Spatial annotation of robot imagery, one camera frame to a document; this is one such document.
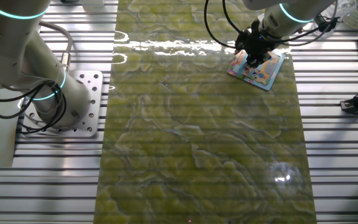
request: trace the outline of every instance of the marble slab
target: marble slab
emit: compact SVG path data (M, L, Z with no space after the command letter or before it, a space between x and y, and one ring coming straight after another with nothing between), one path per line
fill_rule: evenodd
M227 8L241 28L262 13ZM230 77L203 9L119 1L94 223L316 223L290 51L271 91ZM208 10L235 40L221 1Z

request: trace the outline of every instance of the colorful card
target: colorful card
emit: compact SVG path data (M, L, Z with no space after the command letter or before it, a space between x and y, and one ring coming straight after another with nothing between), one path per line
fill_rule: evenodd
M269 91L285 59L283 54L277 55L273 52L269 54L272 56L270 60L257 68L251 68L247 64L247 53L241 50L230 64L227 73Z

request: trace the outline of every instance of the black cable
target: black cable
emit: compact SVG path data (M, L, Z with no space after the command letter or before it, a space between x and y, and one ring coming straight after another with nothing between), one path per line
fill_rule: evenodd
M205 0L205 6L204 6L204 23L205 23L205 28L206 30L208 31L208 34L211 36L211 38L213 40L215 40L218 44L224 46L224 47L229 47L229 48L232 48L232 49L236 49L235 46L230 46L230 45L227 45L223 42L220 42L211 32L211 30L209 29L209 26L208 26L208 21L207 21L207 18L206 18L206 12L207 12L207 8L208 8L208 3L209 3L209 0Z
M17 132L17 133L21 133L21 134L34 134L34 133L37 133L39 131L42 131L42 130L45 130L47 128L50 128L52 127L53 125L57 124L62 118L63 116L65 115L66 113L66 110L67 110L67 101L66 101L66 97L65 95L63 94L62 90L60 89L59 86L57 86L58 88L58 91L60 91L62 93L62 99L63 99L63 111L61 113L61 115L56 119L57 117L57 114L59 112L59 110L57 109L56 110L56 113L55 115L53 116L53 118L42 128L32 128L32 127L29 127L29 126L26 126L24 124L21 124L21 126L27 128L27 129L30 129L31 131L22 131L22 132Z
M294 41L294 40L298 40L299 38L302 38L304 36L307 36L309 34L312 34L314 32L316 32L319 28L315 28L313 30L309 30L308 32L305 32L304 34L301 34L301 35L298 35L296 37L293 37L293 38L290 38L290 39L287 39L287 40L280 40L280 41L275 41L274 43L277 43L277 44L280 44L280 43L285 43L285 42L289 42L289 41Z
M242 33L242 31L238 27L236 27L236 25L234 25L233 21L231 21L231 19L229 17L229 14L227 13L226 0L222 0L222 6L223 6L223 13L224 13L224 16L226 16L227 21L239 34Z
M21 109L18 113L12 114L12 115L9 115L9 116L4 116L4 115L1 115L1 114L0 114L0 118L1 118L1 119L12 119L12 118L15 118L15 117L17 117L17 116L20 116L22 113L24 113L24 112L28 109L28 107L30 106L31 102L34 100L35 96L41 91L41 89L42 89L47 83L48 83L48 82L45 82L45 83L43 83L43 84L40 84L38 87L36 87L37 90L36 90L35 93L31 96L29 102L28 102L28 103L26 104L26 106L25 106L23 109Z
M26 96L29 96L31 95L33 92L37 91L37 88L38 87L35 87L33 90L31 91L28 91L27 93L21 95L21 96L17 96L15 98L9 98L9 99L0 99L0 102L1 103L5 103L5 102L13 102L13 101L16 101L16 100L20 100L21 98L24 98Z
M58 25L52 24L50 22L45 22L45 21L40 21L40 25L47 27L49 29L54 29L56 31L61 32L63 35L65 35L68 39L67 48L66 48L65 53L70 53L71 48L73 47L73 37L67 30L65 30L64 28L62 28Z

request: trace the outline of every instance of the aluminum mounting plate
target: aluminum mounting plate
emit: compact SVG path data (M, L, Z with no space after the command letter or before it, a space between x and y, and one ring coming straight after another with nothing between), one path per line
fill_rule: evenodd
M59 131L56 128L48 128L45 131L40 131L34 134L25 134L27 138L62 138L62 139L76 139L76 138L93 138L98 132L98 120L100 111L100 102L102 95L103 74L100 71L86 71L74 70L70 71L70 75L83 82L89 89L91 95L91 103L89 104L88 112L74 124L69 131ZM41 120L35 110L33 104L29 106L26 113L31 115L36 120ZM30 127L42 128L45 123L36 124L28 117L24 117L23 124Z

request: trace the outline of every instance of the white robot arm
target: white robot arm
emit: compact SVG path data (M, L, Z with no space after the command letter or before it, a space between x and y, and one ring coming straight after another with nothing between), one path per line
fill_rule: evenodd
M243 0L250 9L265 8L262 21L256 19L251 29L243 30L236 49L248 53L250 66L257 67L270 58L267 53L283 43L282 38L301 30L335 0Z

